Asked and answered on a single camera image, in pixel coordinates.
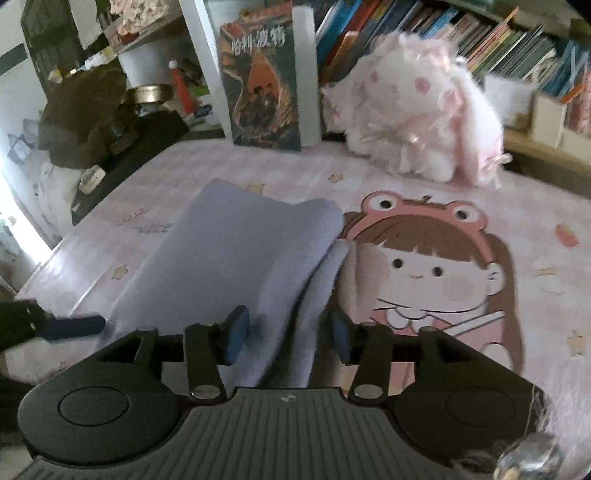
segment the book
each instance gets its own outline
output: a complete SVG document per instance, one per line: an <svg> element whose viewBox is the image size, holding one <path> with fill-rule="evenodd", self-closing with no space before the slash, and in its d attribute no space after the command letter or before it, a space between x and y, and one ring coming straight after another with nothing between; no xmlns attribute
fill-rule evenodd
<svg viewBox="0 0 591 480"><path fill-rule="evenodd" d="M514 48L511 54L499 64L497 69L495 69L495 73L500 75L508 74L515 67L515 65L521 61L525 53L542 34L542 31L543 27L540 25L536 29L527 32L524 39L519 42L519 45Z"/></svg>
<svg viewBox="0 0 591 480"><path fill-rule="evenodd" d="M515 59L515 64L508 70L505 71L505 76L509 78L518 78L515 76L516 72L519 72L526 61L530 61L530 57L536 52L536 50L542 45L544 37L539 36L535 40L532 40L527 48L521 50L521 56Z"/></svg>
<svg viewBox="0 0 591 480"><path fill-rule="evenodd" d="M380 22L384 19L386 14L389 12L393 5L393 0L382 0L382 2L378 5L375 9L374 14L369 17L369 20L359 32L359 35L355 39L355 42L349 49L348 54L343 59L343 61L339 64L338 68L335 68L333 76L331 77L331 82L336 82L338 80L342 80L345 78L351 69L357 63L357 60L363 53L363 48L365 47L366 42L373 38L373 33L375 29L378 27Z"/></svg>
<svg viewBox="0 0 591 480"><path fill-rule="evenodd" d="M479 32L474 40L468 44L462 53L462 56L469 57L475 48L480 45L480 42L490 33L492 27L490 25L484 25L484 28Z"/></svg>
<svg viewBox="0 0 591 480"><path fill-rule="evenodd" d="M509 48L507 48L506 51L502 52L501 55L499 55L498 59L495 59L495 62L491 65L490 71L494 71L495 68L497 67L497 65L499 65L503 60L505 60L505 58L511 54L511 52L513 51L513 49L520 44L520 42L525 38L525 36L527 35L526 32L521 32L519 33L516 37L515 37L515 41L509 45Z"/></svg>
<svg viewBox="0 0 591 480"><path fill-rule="evenodd" d="M332 22L335 19L336 14L339 12L340 8L343 6L344 3L345 0L339 0L335 4L331 5L324 20L316 30L316 45L320 43L320 40L322 40L322 38L328 31L329 27L332 25Z"/></svg>
<svg viewBox="0 0 591 480"><path fill-rule="evenodd" d="M378 7L380 0L363 0L361 5L355 12L355 15L351 18L337 41L333 46L330 53L327 55L326 59L324 60L324 66L328 66L332 63L336 53L340 50L340 46L345 39L345 36L348 32L359 32L363 26L367 23L369 17L375 12L375 9Z"/></svg>
<svg viewBox="0 0 591 480"><path fill-rule="evenodd" d="M522 36L521 32L511 31L509 32L509 36L501 43L499 48L497 48L486 60L484 60L478 68L474 71L474 77L482 77L487 72L490 72L494 65L496 65L504 55L507 54L508 51L517 43L520 36Z"/></svg>
<svg viewBox="0 0 591 480"><path fill-rule="evenodd" d="M437 32L437 35L433 38L446 40L448 35L453 31L453 25L451 23L447 23L443 26L443 28Z"/></svg>
<svg viewBox="0 0 591 480"><path fill-rule="evenodd" d="M417 34L421 37L431 28L431 26L437 21L437 19L443 14L443 10L435 9L431 15L423 22L423 24L417 30Z"/></svg>
<svg viewBox="0 0 591 480"><path fill-rule="evenodd" d="M378 35L385 35L398 29L402 22L409 17L411 10L415 7L414 0L397 0L392 6L392 10L387 12L387 16L373 33L373 38Z"/></svg>
<svg viewBox="0 0 591 480"><path fill-rule="evenodd" d="M554 50L554 43L547 37L541 37L536 46L511 73L512 78L523 79Z"/></svg>
<svg viewBox="0 0 591 480"><path fill-rule="evenodd" d="M429 18L429 16L433 13L433 9L431 7L424 7L417 16L413 19L411 24L408 26L408 33L416 33L421 25Z"/></svg>
<svg viewBox="0 0 591 480"><path fill-rule="evenodd" d="M349 2L349 0L347 0L343 3L343 6L335 15L335 18L333 19L328 30L317 44L316 51L318 65L324 64L324 61L335 45L335 42L343 30L347 27L347 24L351 21L351 18L353 18L355 12L361 5L361 1L362 0L351 0L351 2Z"/></svg>
<svg viewBox="0 0 591 480"><path fill-rule="evenodd" d="M322 71L320 72L320 84L324 85L325 83L329 82L333 76L335 69L339 67L349 49L353 46L355 40L357 40L357 36L359 32L347 32L345 34L345 38L340 44L339 51L336 53L333 60L330 62L329 65L325 66Z"/></svg>
<svg viewBox="0 0 591 480"><path fill-rule="evenodd" d="M482 25L481 23L478 24L478 27L475 28L470 35L468 35L462 42L457 46L457 51L459 55L463 55L469 45L472 45L476 38L480 35L482 36L483 30L487 27L487 25Z"/></svg>
<svg viewBox="0 0 591 480"><path fill-rule="evenodd" d="M334 5L333 0L324 0L318 11L314 14L314 29L318 31L322 21L326 18L326 14L329 12L330 7Z"/></svg>
<svg viewBox="0 0 591 480"><path fill-rule="evenodd" d="M494 28L468 57L468 68L472 69L475 65L480 64L482 59L490 54L493 48L499 46L499 40L507 37L507 35L505 35L507 32L509 32L509 25L507 24L503 25L501 28L498 28L498 26Z"/></svg>
<svg viewBox="0 0 591 480"><path fill-rule="evenodd" d="M490 57L501 44L511 35L511 30L507 28L503 34L492 43L489 48L483 49L480 53L472 59L472 62L468 62L468 69L474 72L488 57Z"/></svg>
<svg viewBox="0 0 591 480"><path fill-rule="evenodd" d="M454 45L459 46L469 35L472 35L475 29L480 26L480 22L471 14L465 14L454 25L452 32L447 39Z"/></svg>
<svg viewBox="0 0 591 480"><path fill-rule="evenodd" d="M564 50L562 55L560 56L560 66L556 70L554 76L546 83L542 92L546 95L552 95L553 91L556 90L554 95L558 94L558 89L560 87L556 87L558 83L564 82L564 79L570 74L570 68L572 64L572 53L576 47L576 43L573 40L569 40L568 43L564 46Z"/></svg>
<svg viewBox="0 0 591 480"><path fill-rule="evenodd" d="M532 77L532 81L538 82L538 79L541 78L541 75L547 70L548 65L552 65L556 58L556 50L552 45L546 54L538 60L538 62L523 75L523 79L527 79L528 77Z"/></svg>
<svg viewBox="0 0 591 480"><path fill-rule="evenodd" d="M470 62L480 55L483 50L487 50L490 46L504 33L509 29L509 21L517 15L519 12L519 7L515 7L511 13L505 18L505 21L499 23L487 36L487 38L480 44L473 53L470 54L468 57L468 65Z"/></svg>
<svg viewBox="0 0 591 480"><path fill-rule="evenodd" d="M219 49L234 143L301 150L291 3L222 25Z"/></svg>
<svg viewBox="0 0 591 480"><path fill-rule="evenodd" d="M434 38L457 15L457 8L450 7L424 33L423 38Z"/></svg>
<svg viewBox="0 0 591 480"><path fill-rule="evenodd" d="M540 76L538 80L538 85L540 91L544 90L546 84L550 81L550 79L554 76L556 71L560 68L560 59L554 58L552 65L548 67L548 69Z"/></svg>
<svg viewBox="0 0 591 480"><path fill-rule="evenodd" d="M417 13L421 11L423 6L423 2L421 2L420 0L416 1L410 8L410 10L407 12L405 17L402 19L396 30L406 31L406 28L408 27L409 23L413 20Z"/></svg>

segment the wall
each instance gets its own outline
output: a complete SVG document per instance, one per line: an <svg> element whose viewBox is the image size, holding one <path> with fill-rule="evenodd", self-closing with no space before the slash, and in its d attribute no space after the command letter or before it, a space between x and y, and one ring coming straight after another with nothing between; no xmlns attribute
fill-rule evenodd
<svg viewBox="0 0 591 480"><path fill-rule="evenodd" d="M24 42L21 29L24 3L24 0L8 0L0 7L0 55ZM46 228L31 182L6 155L9 150L8 134L20 135L23 119L38 120L46 103L45 93L31 60L26 59L0 76L0 170L35 222L51 238L54 232Z"/></svg>

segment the star print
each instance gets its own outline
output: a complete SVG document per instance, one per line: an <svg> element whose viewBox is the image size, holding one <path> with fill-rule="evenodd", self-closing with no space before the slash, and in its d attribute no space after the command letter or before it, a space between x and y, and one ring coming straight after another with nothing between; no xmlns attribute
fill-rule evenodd
<svg viewBox="0 0 591 480"><path fill-rule="evenodd" d="M570 352L573 356L585 354L586 338L576 331L573 331L573 336L567 338L566 342L569 344Z"/></svg>
<svg viewBox="0 0 591 480"><path fill-rule="evenodd" d="M253 183L251 183L248 187L246 187L246 189L251 192L251 193L258 193L259 195L262 195L262 190L263 188L265 188L265 184L261 183L260 185L254 185Z"/></svg>
<svg viewBox="0 0 591 480"><path fill-rule="evenodd" d="M127 270L127 264L125 265L121 265L120 267L117 267L115 269L115 271L113 272L113 280L121 280L123 278L124 275L127 275L129 273L129 270Z"/></svg>

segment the bed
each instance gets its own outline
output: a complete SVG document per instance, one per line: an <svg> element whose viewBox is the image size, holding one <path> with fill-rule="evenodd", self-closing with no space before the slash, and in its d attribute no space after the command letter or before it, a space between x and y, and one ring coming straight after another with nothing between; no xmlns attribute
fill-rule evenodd
<svg viewBox="0 0 591 480"><path fill-rule="evenodd" d="M98 312L108 319L124 287L211 179L288 203L327 198L351 212L346 223L368 202L386 205L380 195L437 204L462 221L475 214L478 228L509 252L504 283L487 290L485 300L494 304L497 294L515 291L514 299L504 297L502 307L514 325L502 336L492 328L489 343L503 346L513 367L533 381L559 362L586 360L591 338L588 200L512 173L502 174L500 190L393 177L333 142L301 154L236 147L224 140L175 144L94 208L18 298L35 298L55 315ZM467 207L458 210L458 205ZM350 238L361 234L361 227L350 227L357 229ZM92 340L33 341L7 352L8 369L15 379L37 382L84 358L92 345Z"/></svg>

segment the white fluffy toy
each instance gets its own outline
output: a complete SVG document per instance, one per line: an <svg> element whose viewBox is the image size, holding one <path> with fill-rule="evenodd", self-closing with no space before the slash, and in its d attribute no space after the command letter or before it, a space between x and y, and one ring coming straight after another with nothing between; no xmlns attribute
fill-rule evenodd
<svg viewBox="0 0 591 480"><path fill-rule="evenodd" d="M438 183L460 167L475 186L498 182L510 161L501 121L444 40L392 33L340 82L327 85L324 118L347 146L389 173Z"/></svg>

